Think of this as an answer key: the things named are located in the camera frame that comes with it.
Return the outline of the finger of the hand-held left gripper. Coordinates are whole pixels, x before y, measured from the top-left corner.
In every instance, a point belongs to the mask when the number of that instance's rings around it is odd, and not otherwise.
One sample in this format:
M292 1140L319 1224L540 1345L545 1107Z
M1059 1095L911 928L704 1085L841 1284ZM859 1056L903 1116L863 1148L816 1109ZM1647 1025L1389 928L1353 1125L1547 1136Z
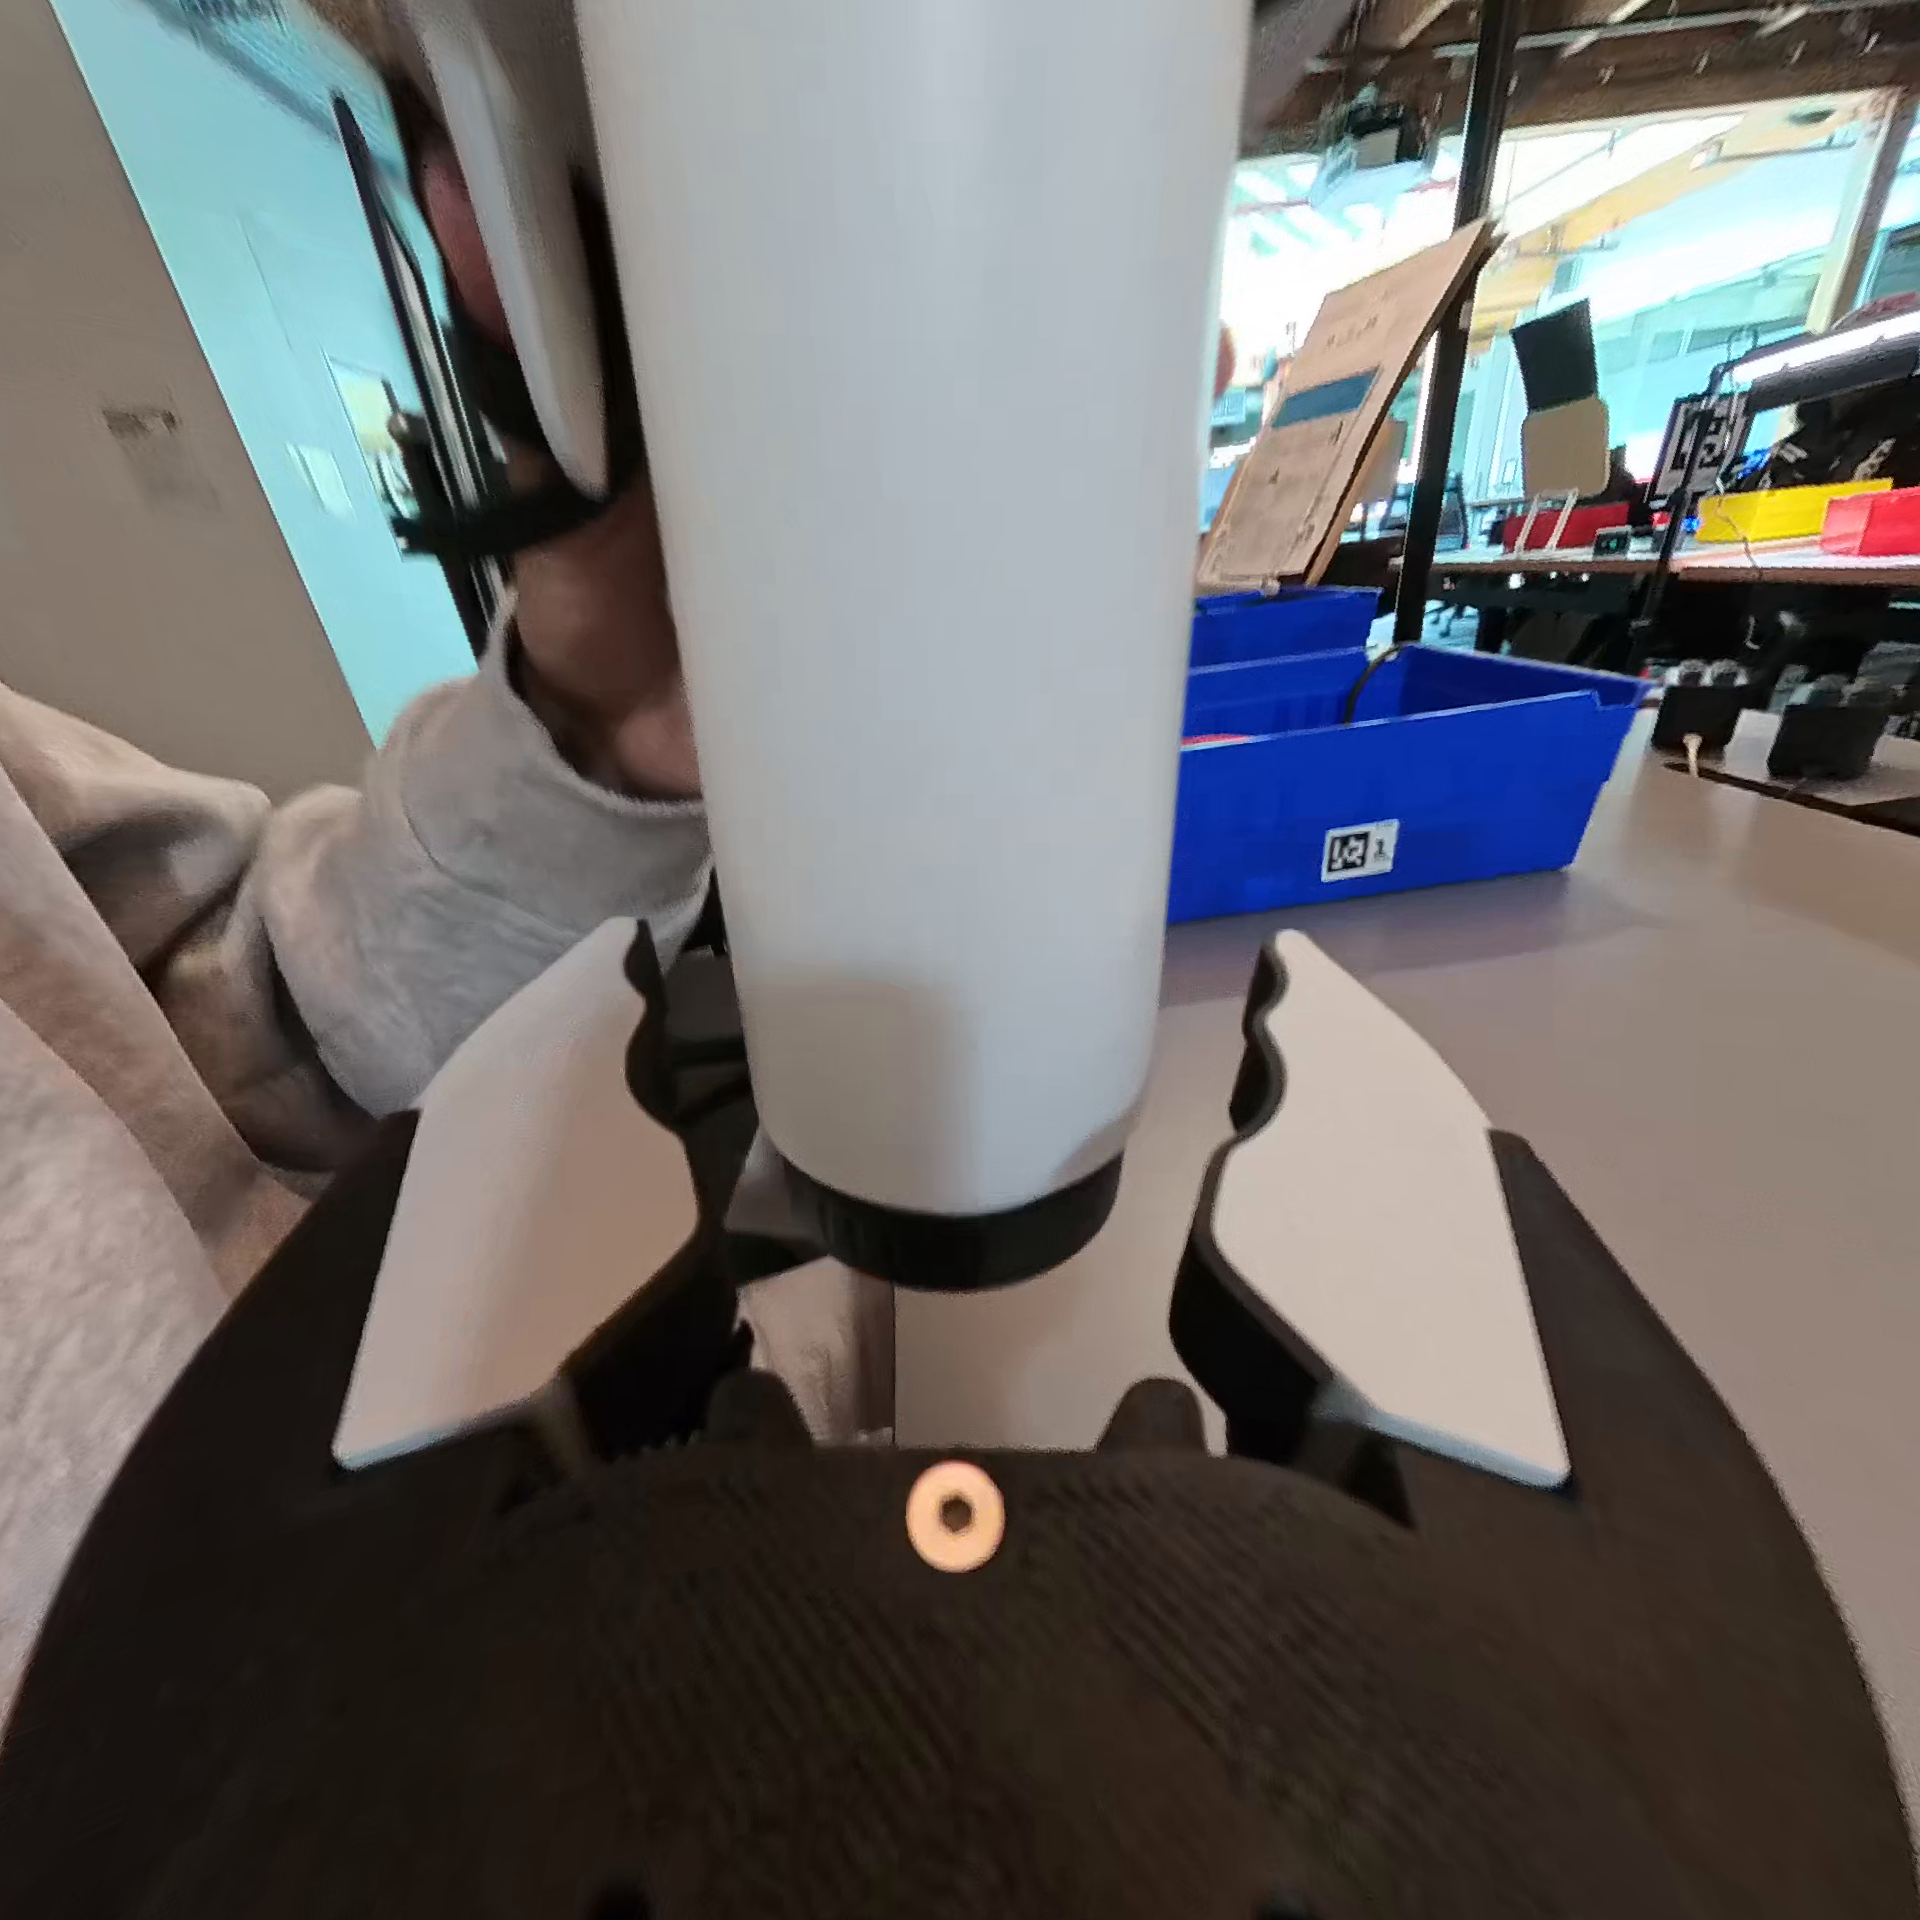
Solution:
M824 1245L787 1189L762 1132L730 956L688 946L665 978L665 1089L704 1201L727 1236L738 1282L816 1260Z

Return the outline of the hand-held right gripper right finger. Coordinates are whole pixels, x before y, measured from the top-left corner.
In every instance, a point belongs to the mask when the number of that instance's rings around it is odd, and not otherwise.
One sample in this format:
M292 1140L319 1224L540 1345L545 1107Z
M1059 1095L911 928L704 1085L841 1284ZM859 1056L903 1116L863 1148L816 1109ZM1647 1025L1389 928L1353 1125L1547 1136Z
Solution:
M1495 1132L1444 1056L1299 930L1255 963L1231 1136L1168 1335L1228 1448L1340 1435L1559 1491L1573 1463Z

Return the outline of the blue plastic bin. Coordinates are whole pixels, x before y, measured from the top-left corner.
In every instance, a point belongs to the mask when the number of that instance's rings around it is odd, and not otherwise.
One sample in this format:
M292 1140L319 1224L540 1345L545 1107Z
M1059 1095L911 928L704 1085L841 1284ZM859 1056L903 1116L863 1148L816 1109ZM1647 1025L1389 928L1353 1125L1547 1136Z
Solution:
M1564 872L1635 680L1360 647L1189 674L1168 923Z
M1365 652L1378 604L1378 587L1346 585L1203 594L1191 613L1189 671Z

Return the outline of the white water bottle black lid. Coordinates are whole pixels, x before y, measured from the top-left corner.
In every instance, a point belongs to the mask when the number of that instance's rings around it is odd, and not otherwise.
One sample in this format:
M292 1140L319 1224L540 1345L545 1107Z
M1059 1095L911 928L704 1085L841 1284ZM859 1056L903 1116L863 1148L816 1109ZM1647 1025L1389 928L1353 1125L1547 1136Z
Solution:
M581 4L760 1127L1066 1265L1161 1005L1251 4Z

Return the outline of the person's left forearm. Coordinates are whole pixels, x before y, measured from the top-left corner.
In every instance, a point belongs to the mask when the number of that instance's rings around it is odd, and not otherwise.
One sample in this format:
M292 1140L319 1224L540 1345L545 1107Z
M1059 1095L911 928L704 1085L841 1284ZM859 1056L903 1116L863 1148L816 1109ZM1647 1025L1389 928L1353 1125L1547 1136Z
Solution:
M517 637L408 706L356 788L276 810L252 914L329 1092L385 1120L609 921L677 949L714 872L704 805L587 777Z

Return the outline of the person's left hand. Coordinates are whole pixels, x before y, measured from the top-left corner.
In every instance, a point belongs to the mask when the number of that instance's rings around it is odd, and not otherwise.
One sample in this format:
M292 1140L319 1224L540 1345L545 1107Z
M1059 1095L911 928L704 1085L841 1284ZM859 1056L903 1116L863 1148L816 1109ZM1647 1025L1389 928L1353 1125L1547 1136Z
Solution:
M655 491L522 552L512 587L512 683L572 771L631 801L698 801Z

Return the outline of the black battery charger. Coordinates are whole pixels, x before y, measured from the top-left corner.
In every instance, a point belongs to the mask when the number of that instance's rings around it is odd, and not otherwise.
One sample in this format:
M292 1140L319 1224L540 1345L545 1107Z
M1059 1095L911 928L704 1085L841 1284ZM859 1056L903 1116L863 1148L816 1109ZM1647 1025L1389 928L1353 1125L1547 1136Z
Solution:
M1698 759L1719 759L1746 709L1746 671L1735 659L1684 659L1664 676L1648 745Z
M1861 780L1897 701L1892 689L1861 680L1800 685L1778 715L1767 775L1784 785Z

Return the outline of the black desk mat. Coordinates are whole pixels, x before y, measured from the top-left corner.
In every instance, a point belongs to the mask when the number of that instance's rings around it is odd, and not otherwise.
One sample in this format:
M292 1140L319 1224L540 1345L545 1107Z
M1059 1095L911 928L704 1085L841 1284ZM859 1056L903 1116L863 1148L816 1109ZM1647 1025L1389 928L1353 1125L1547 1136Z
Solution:
M1680 777L1719 785L1739 794L1777 801L1812 813L1833 817L1852 825L1868 825L1901 837L1919 837L1919 797L1916 794L1892 795L1888 792L1868 792L1868 783L1855 785L1819 785L1819 783L1772 783L1731 772L1722 763L1692 759L1656 759L1669 772Z

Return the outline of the wooden table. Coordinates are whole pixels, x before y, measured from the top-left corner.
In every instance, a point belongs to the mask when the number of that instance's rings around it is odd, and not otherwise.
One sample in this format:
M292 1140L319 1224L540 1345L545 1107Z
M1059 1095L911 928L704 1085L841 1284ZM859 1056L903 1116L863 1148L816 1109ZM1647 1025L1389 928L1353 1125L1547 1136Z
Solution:
M1916 617L1919 557L1833 556L1808 541L1753 547L1687 547L1666 567L1648 552L1595 556L1589 547L1504 553L1473 547L1440 556L1425 600L1440 608L1500 610L1504 616L1625 617L1642 613L1648 591L1659 600L1673 587L1777 592L1803 602L1808 592L1859 604L1864 632L1888 619Z

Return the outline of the brown cardboard instruction board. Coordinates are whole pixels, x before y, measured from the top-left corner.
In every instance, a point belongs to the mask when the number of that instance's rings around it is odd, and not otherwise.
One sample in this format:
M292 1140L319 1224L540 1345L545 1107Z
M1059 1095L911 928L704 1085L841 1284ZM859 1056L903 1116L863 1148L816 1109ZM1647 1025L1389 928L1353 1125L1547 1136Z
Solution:
M1200 596L1323 578L1383 420L1423 359L1440 307L1495 247L1498 223L1487 217L1321 301L1200 547Z

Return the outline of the yellow plastic bin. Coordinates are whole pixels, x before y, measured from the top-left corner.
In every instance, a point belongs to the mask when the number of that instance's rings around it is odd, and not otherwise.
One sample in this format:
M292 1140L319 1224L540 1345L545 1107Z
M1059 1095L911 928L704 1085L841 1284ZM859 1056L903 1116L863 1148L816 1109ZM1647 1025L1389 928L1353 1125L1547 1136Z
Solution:
M1781 487L1704 497L1696 505L1701 545L1781 545L1821 535L1833 504L1883 491L1882 481L1864 484Z

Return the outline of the ceiling projector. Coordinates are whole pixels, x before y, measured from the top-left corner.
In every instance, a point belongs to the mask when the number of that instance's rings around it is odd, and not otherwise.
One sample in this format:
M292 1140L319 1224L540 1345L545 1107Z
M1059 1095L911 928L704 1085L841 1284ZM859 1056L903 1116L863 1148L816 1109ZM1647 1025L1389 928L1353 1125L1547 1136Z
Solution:
M1328 122L1323 172L1377 172L1425 160L1427 154L1428 129L1412 106L1357 95Z

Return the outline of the black framed marker sign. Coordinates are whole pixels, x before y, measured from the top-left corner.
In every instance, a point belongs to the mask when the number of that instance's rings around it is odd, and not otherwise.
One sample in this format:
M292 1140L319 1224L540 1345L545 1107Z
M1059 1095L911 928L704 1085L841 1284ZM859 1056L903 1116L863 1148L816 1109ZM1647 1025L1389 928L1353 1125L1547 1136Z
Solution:
M1748 392L1701 392L1676 401L1647 481L1648 508L1669 512L1680 490L1687 490L1687 500L1716 493L1722 475L1744 457L1746 435Z

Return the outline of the black floor lamp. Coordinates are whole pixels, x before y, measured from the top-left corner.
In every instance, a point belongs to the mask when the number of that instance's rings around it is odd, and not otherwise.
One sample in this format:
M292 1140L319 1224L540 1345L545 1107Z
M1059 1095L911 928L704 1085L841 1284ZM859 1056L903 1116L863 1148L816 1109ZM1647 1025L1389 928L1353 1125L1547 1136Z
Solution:
M1491 211L1498 145L1504 131L1523 12L1523 2L1487 2L1480 8L1473 91L1463 119L1457 175L1455 227L1458 231L1482 225ZM1425 636L1427 587L1433 569L1437 523L1448 500L1450 457L1460 380L1467 361L1477 274L1480 268L1463 272L1450 299L1437 311L1431 341L1423 460L1409 512L1394 607L1392 645L1400 650L1420 643Z

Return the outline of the large wall notice paper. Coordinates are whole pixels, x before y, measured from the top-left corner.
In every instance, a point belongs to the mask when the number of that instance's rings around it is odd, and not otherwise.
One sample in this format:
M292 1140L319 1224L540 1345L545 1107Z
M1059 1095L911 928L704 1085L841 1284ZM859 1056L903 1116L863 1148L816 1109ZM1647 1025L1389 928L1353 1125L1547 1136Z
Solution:
M218 487L203 471L177 410L112 402L103 407L103 425L148 509L196 517L219 509Z

